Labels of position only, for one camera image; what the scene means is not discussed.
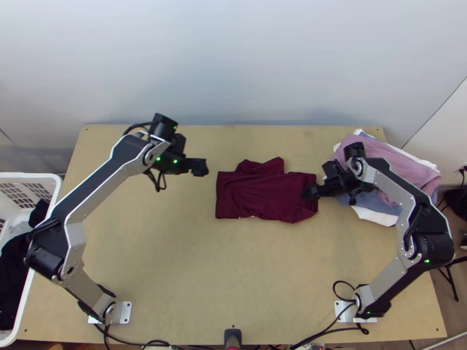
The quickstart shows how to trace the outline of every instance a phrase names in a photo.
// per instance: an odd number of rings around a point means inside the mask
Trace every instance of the white wall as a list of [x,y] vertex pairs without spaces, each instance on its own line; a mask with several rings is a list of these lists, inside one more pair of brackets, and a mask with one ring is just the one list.
[[436,163],[443,184],[461,183],[458,169],[467,165],[467,79],[403,149]]
[[83,123],[383,125],[402,146],[466,74],[457,0],[3,0],[0,128],[71,149]]

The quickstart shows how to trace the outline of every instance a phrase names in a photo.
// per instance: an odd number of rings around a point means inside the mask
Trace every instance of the maroon shirt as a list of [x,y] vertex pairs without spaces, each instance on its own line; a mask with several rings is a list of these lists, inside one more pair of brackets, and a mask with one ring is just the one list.
[[316,175],[284,173],[284,159],[266,163],[244,160],[235,171],[217,174],[215,217],[239,219],[256,216],[264,220],[295,223],[318,211],[318,201],[301,199],[305,189],[316,183]]

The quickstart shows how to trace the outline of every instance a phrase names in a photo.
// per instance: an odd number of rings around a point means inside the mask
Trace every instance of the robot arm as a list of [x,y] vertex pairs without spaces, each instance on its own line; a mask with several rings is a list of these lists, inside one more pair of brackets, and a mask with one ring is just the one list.
[[190,169],[195,176],[208,173],[205,159],[187,159],[183,154],[185,138],[175,134],[175,121],[156,114],[147,125],[151,125],[148,132],[124,135],[110,158],[57,203],[50,216],[29,234],[26,264],[65,288],[85,313],[105,325],[128,323],[131,303],[116,299],[83,270],[83,220],[127,177],[145,173],[151,167],[171,174]]
[[[341,322],[365,322],[383,317],[391,300],[423,272],[448,264],[454,257],[454,244],[446,217],[431,203],[430,197],[391,171],[383,158],[367,158],[360,142],[344,149],[348,172],[339,164],[328,162],[324,186],[313,186],[305,198],[335,196],[349,193],[351,203],[362,191],[378,187],[402,207],[396,223],[398,245],[396,256],[367,285],[354,291],[353,306],[342,315]],[[349,302],[339,302],[336,314]]]

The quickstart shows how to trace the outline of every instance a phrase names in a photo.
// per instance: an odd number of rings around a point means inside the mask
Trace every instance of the white laundry basket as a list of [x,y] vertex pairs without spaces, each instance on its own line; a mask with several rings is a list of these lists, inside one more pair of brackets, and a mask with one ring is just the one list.
[[[55,174],[0,173],[0,251],[10,239],[31,228],[29,215],[40,199],[50,201],[49,213],[57,201],[62,180]],[[16,339],[34,276],[29,269],[12,330],[0,330],[0,348]]]

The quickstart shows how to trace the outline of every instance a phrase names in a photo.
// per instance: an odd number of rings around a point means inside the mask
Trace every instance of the tabletop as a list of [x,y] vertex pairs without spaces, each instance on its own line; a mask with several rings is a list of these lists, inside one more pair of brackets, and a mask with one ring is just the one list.
[[[125,128],[83,127],[60,197],[109,158]],[[146,176],[131,177],[84,223],[85,270],[133,303],[130,323],[113,325],[111,333],[127,341],[214,345],[236,327],[244,344],[292,344],[325,328],[334,319],[332,283],[370,283],[396,254],[395,228],[359,220],[335,198],[320,199],[318,213],[295,224],[216,219],[215,182],[218,171],[233,171],[243,159],[277,156],[286,171],[321,179],[333,145],[355,128],[181,125],[186,155],[207,158],[209,175],[166,176],[167,190],[159,193]],[[385,140],[382,128],[363,129]],[[39,274],[21,325],[20,339],[102,342],[75,299]],[[369,335],[338,332],[320,341],[445,337],[430,275],[365,327]]]

